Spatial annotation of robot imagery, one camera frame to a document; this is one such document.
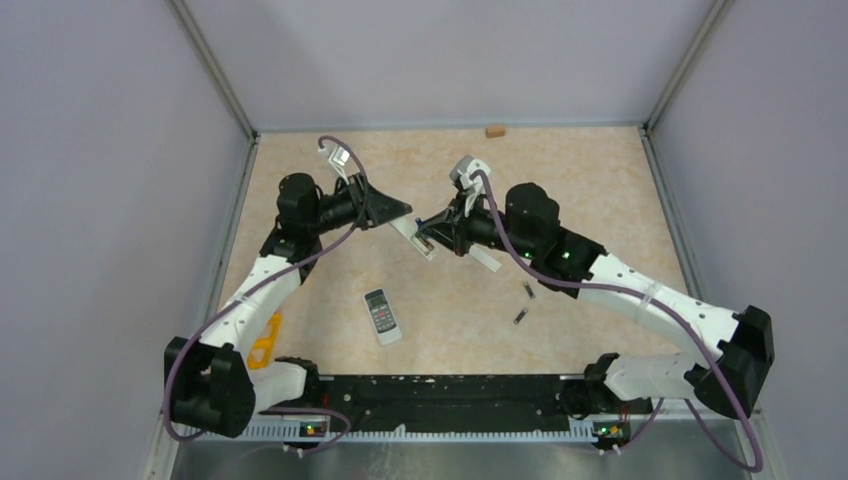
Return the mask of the slim white remote control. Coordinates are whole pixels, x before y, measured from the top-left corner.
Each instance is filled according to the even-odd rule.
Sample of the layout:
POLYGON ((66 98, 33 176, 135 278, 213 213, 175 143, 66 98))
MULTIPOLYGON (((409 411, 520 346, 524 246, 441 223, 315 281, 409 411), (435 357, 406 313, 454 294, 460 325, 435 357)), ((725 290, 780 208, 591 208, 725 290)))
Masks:
POLYGON ((418 226, 413 220, 407 217, 398 218, 392 220, 390 225, 425 259, 433 259, 435 247, 418 232, 418 226))

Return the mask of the white remote battery cover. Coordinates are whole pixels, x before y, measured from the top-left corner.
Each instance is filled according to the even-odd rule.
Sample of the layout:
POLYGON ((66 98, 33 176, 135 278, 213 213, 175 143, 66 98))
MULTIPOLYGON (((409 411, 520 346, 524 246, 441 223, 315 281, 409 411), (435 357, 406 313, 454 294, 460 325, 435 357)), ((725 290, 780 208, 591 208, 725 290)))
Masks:
POLYGON ((498 260, 477 246, 472 246, 468 254, 492 272, 498 272, 502 267, 502 264, 498 260))

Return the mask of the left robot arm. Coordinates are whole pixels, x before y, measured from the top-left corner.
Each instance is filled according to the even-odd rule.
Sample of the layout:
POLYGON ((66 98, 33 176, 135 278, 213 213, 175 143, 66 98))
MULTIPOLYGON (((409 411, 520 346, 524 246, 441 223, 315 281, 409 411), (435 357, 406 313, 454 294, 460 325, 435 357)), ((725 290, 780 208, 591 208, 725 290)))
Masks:
POLYGON ((279 183, 274 226, 252 269, 225 305, 191 337, 175 337, 164 352, 162 413, 169 434, 176 425, 238 437, 252 417, 285 402, 297 413, 319 404, 320 386, 299 360, 247 366, 272 315, 308 278, 319 258, 340 246, 321 235, 344 228, 368 230, 412 212, 410 204, 373 187, 362 173, 339 179, 326 194, 306 173, 279 183))

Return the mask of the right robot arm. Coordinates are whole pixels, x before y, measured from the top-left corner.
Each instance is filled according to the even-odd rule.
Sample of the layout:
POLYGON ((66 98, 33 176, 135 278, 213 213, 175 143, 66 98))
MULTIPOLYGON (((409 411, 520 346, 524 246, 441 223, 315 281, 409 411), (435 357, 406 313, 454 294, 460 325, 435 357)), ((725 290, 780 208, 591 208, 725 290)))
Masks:
POLYGON ((774 363, 770 315, 690 297, 626 265, 603 245, 564 228, 560 206, 535 183, 511 187, 503 210, 459 192, 418 230, 458 256, 474 245, 513 254, 545 288, 614 310, 679 348, 674 355, 604 354, 587 367, 586 397, 600 412, 625 400, 696 399, 731 419, 749 417, 774 363))

